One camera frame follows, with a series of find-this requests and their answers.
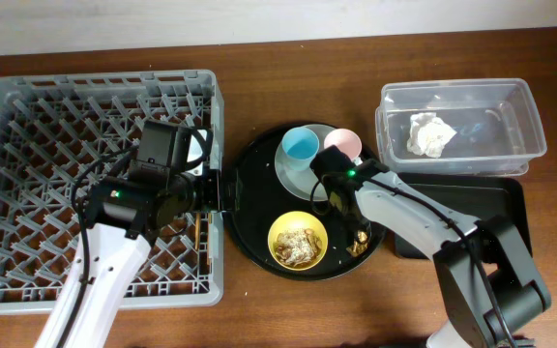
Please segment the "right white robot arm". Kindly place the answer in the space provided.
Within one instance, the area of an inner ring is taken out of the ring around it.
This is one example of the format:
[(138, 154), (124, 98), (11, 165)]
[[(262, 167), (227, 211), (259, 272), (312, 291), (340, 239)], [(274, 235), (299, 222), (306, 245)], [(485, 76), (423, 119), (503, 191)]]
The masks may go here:
[(433, 262), (448, 320), (424, 347), (518, 347), (514, 332), (550, 308), (550, 292), (509, 219), (455, 211), (379, 161), (357, 165), (335, 146), (310, 168), (346, 221), (387, 227)]

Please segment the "brown wooden chopstick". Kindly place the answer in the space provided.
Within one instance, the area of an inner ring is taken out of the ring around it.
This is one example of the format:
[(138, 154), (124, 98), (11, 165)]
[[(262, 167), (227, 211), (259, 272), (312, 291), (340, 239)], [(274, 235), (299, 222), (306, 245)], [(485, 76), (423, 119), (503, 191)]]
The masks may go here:
[(212, 213), (207, 213), (207, 242), (206, 242), (206, 263), (208, 269), (212, 267), (212, 252), (211, 252), (211, 233), (212, 233)]
[(195, 239), (198, 241), (200, 236), (200, 228), (201, 228), (201, 213), (195, 214), (195, 225), (194, 225), (194, 236)]

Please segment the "white paper napkin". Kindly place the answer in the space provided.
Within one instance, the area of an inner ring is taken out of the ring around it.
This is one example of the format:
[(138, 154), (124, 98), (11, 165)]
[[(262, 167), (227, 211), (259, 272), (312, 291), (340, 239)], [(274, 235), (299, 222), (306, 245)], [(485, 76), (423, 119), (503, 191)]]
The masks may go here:
[(456, 131), (435, 112), (422, 112), (410, 116), (407, 150), (417, 156), (438, 159)]

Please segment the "yellow bowl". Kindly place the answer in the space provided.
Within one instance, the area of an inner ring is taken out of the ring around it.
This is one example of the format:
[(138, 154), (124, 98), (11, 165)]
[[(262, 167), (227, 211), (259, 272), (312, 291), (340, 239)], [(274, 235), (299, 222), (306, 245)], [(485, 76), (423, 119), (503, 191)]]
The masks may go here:
[(329, 238), (314, 215), (293, 211), (278, 217), (268, 233), (268, 249), (285, 269), (301, 272), (315, 267), (325, 256)]

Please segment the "gold foil snack wrapper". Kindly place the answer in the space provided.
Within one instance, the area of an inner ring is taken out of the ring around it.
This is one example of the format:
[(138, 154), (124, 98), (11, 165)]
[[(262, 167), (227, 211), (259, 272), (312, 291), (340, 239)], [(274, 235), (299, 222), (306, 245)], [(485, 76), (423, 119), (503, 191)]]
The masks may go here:
[(355, 238), (353, 244), (349, 246), (346, 250), (352, 257), (358, 257), (359, 255), (363, 254), (367, 248), (369, 243), (369, 235), (365, 231), (358, 231), (355, 234)]

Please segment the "food scraps pile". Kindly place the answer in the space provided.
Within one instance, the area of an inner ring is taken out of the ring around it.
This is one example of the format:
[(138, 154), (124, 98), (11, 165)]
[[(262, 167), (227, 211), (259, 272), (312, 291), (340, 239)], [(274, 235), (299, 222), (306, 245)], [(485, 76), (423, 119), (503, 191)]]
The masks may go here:
[(274, 243), (274, 255), (280, 264), (296, 269), (312, 264), (321, 251), (320, 238), (309, 228), (281, 232)]

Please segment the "pink plastic cup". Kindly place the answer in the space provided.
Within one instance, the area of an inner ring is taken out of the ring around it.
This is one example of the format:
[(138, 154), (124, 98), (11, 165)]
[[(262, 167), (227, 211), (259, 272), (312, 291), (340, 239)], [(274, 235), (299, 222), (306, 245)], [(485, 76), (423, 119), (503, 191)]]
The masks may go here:
[(357, 158), (363, 148), (358, 134), (349, 129), (335, 129), (329, 132), (324, 138), (324, 148), (331, 146), (336, 146), (351, 160)]

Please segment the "light blue plastic cup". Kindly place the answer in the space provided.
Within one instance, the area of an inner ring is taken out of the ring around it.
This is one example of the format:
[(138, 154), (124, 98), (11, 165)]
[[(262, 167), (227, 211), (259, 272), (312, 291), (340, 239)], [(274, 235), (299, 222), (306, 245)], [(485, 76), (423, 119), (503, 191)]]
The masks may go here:
[(306, 127), (289, 130), (282, 138), (281, 149), (286, 155), (286, 165), (296, 171), (309, 167), (319, 151), (316, 133)]

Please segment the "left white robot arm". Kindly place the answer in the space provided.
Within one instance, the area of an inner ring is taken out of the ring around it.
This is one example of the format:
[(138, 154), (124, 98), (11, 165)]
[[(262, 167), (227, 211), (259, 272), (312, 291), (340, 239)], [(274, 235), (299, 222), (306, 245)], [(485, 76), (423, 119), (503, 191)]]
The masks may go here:
[(40, 347), (101, 347), (133, 279), (162, 230), (185, 214), (222, 209), (215, 127), (148, 120), (138, 144), (103, 154), (79, 174), (113, 166), (83, 197), (72, 195), (79, 245)]

